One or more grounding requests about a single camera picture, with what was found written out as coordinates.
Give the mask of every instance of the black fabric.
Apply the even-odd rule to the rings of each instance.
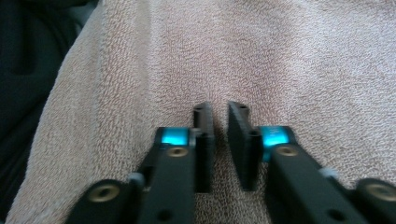
[[[75,24],[55,8],[0,0],[0,220],[20,188],[44,104]]]

